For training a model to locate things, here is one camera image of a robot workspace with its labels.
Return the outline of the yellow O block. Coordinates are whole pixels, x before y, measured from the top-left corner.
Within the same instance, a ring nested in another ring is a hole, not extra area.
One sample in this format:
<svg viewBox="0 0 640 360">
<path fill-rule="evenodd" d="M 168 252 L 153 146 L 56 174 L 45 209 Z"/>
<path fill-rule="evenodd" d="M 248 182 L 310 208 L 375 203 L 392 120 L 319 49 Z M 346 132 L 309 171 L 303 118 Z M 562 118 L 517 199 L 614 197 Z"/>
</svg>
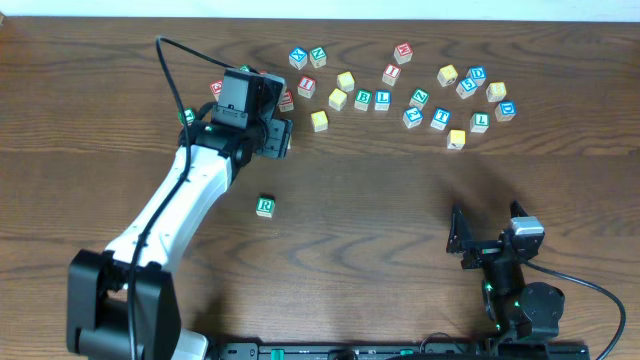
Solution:
<svg viewBox="0 0 640 360">
<path fill-rule="evenodd" d="M 311 121 L 315 132 L 321 132 L 328 129 L 329 121 L 325 111 L 312 113 Z"/>
</svg>

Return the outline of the green B letter block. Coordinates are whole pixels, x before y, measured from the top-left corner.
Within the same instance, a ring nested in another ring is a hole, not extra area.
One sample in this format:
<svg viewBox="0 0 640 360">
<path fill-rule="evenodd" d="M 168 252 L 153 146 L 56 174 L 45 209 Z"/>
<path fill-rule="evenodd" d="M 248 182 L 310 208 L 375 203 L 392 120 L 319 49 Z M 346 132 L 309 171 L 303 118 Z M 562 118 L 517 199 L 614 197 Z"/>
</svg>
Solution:
<svg viewBox="0 0 640 360">
<path fill-rule="evenodd" d="M 367 111 L 372 101 L 372 92 L 359 89 L 354 100 L 354 108 L 360 111 Z"/>
</svg>

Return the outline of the green R letter block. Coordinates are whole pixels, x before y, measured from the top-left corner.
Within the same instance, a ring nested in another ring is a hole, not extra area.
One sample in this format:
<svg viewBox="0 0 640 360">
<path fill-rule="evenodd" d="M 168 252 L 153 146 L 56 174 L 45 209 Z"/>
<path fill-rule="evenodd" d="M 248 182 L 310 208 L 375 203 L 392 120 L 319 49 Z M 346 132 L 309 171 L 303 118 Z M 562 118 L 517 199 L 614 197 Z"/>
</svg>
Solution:
<svg viewBox="0 0 640 360">
<path fill-rule="evenodd" d="M 275 207 L 276 201 L 274 197 L 260 196 L 256 204 L 256 214 L 260 217 L 272 218 Z"/>
</svg>

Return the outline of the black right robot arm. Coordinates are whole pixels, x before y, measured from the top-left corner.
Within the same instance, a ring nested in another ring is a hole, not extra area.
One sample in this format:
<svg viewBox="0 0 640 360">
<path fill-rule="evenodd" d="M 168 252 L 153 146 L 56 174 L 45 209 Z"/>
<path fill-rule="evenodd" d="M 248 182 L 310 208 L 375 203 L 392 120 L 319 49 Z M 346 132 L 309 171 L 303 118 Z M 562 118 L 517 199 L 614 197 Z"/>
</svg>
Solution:
<svg viewBox="0 0 640 360">
<path fill-rule="evenodd" d="M 462 269 L 483 272 L 485 311 L 501 337 L 548 341 L 559 335 L 565 295 L 548 283 L 525 281 L 521 266 L 538 255 L 545 228 L 516 201 L 510 213 L 508 227 L 497 239 L 478 241 L 461 207 L 453 206 L 446 252 L 462 256 Z"/>
</svg>

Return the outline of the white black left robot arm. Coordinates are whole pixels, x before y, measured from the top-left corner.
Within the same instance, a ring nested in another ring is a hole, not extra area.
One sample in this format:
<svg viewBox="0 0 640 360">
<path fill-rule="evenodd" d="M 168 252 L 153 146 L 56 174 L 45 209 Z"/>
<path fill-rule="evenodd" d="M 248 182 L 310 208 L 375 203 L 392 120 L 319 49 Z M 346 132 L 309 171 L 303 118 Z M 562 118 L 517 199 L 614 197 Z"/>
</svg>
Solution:
<svg viewBox="0 0 640 360">
<path fill-rule="evenodd" d="M 286 82 L 227 69 L 219 98 L 181 133 L 169 173 L 132 224 L 68 270 L 66 344 L 89 359 L 207 359 L 183 328 L 173 274 L 211 206 L 252 157 L 285 157 L 293 123 L 274 112 Z"/>
</svg>

